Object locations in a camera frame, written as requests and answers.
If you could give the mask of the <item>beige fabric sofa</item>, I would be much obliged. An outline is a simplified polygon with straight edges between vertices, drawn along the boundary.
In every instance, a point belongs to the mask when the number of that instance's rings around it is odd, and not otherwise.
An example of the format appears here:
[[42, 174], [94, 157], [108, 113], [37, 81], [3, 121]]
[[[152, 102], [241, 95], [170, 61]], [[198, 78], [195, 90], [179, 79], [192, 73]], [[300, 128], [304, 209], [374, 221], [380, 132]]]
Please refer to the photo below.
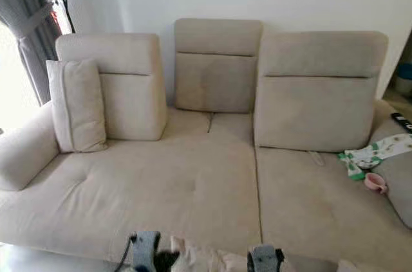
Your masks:
[[[412, 152], [374, 171], [388, 193], [348, 178], [340, 152], [259, 147], [250, 113], [167, 105], [155, 141], [60, 152], [52, 104], [0, 152], [0, 242], [115, 261], [134, 231], [244, 254], [259, 243], [313, 263], [412, 272]], [[375, 96], [362, 149], [404, 129]]]

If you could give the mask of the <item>upright beige piped pillow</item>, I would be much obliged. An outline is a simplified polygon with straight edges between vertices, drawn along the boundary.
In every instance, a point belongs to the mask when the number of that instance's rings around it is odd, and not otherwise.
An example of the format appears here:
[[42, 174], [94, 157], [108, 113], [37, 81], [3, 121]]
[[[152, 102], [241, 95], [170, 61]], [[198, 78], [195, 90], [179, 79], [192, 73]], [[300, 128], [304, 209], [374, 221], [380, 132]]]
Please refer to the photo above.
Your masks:
[[105, 102], [97, 63], [48, 60], [51, 115], [60, 152], [107, 149]]

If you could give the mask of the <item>small pink cup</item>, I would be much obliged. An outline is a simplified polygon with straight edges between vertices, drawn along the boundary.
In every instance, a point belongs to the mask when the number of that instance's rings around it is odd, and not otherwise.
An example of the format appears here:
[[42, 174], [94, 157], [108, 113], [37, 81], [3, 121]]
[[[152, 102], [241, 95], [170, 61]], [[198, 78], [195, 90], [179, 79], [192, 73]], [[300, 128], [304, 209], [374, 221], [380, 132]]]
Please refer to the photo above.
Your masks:
[[365, 184], [365, 186], [372, 192], [382, 195], [388, 193], [388, 184], [386, 183], [386, 180], [377, 173], [366, 173], [363, 179], [363, 184]]

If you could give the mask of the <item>wedge-shaped beige backrest cushion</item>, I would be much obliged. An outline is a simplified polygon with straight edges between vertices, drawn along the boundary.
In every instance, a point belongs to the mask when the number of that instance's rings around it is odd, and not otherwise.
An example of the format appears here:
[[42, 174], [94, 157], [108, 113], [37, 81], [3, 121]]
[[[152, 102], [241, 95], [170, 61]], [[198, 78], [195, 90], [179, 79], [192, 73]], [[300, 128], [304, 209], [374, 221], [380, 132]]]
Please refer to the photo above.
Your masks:
[[55, 48], [59, 60], [97, 63], [109, 139], [161, 139], [167, 99], [157, 34], [73, 33], [59, 37]]

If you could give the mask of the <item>green and white patterned cloth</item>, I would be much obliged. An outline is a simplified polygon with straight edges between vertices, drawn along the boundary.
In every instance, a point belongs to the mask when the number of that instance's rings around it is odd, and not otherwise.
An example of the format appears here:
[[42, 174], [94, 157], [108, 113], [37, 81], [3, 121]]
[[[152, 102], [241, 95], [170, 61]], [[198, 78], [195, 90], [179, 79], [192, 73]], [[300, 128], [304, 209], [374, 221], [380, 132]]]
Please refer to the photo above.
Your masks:
[[344, 163], [348, 178], [358, 181], [366, 177], [366, 171], [405, 152], [412, 152], [412, 134], [389, 136], [362, 149], [340, 152], [337, 157]]

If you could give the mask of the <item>wide beige backrest cushion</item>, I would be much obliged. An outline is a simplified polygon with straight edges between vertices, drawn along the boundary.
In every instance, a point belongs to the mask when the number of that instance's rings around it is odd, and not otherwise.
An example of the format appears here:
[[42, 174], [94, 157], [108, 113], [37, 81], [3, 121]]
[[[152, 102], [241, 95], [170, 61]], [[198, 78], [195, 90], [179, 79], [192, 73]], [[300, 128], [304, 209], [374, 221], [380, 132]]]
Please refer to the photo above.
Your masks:
[[254, 138], [259, 147], [361, 148], [373, 122], [388, 37], [375, 31], [273, 33], [260, 45]]

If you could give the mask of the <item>narrow beige backrest cushion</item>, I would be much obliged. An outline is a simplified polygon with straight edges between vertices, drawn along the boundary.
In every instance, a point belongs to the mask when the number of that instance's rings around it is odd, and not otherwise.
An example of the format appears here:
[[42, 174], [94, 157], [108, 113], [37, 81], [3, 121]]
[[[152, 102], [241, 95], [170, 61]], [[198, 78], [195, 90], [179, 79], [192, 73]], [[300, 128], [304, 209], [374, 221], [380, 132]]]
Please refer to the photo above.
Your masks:
[[250, 19], [174, 22], [174, 105], [190, 111], [250, 113], [264, 24]]

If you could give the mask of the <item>black remote control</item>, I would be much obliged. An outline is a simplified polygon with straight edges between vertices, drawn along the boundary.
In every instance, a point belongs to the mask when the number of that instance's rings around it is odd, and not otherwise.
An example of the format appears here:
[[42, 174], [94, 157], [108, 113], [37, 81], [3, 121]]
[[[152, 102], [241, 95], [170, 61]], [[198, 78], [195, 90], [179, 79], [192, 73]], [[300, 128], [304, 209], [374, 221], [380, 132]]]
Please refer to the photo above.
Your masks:
[[402, 127], [406, 132], [412, 134], [412, 122], [404, 115], [396, 112], [391, 113], [390, 117], [392, 120], [394, 120], [394, 122], [397, 122], [397, 124], [400, 125], [400, 127]]

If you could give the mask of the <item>grey curtain tie-back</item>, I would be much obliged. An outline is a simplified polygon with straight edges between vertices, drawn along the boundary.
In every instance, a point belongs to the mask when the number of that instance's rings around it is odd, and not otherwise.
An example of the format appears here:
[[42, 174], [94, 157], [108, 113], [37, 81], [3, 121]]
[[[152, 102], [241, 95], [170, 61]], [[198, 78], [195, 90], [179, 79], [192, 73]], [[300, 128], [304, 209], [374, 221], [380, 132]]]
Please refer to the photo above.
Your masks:
[[14, 24], [9, 23], [8, 27], [18, 39], [26, 38], [32, 34], [41, 23], [51, 17], [53, 5], [53, 1], [47, 2], [44, 7], [33, 13], [28, 19]]

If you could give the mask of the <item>grey curtain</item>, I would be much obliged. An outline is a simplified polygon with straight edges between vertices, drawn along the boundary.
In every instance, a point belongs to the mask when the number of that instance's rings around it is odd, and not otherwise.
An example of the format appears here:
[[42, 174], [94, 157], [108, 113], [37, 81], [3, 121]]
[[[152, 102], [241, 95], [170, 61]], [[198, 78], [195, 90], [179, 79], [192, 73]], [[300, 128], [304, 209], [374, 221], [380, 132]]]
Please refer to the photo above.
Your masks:
[[52, 0], [0, 0], [0, 19], [17, 38], [19, 55], [39, 104], [50, 101], [48, 60], [58, 60], [60, 28], [52, 17]]

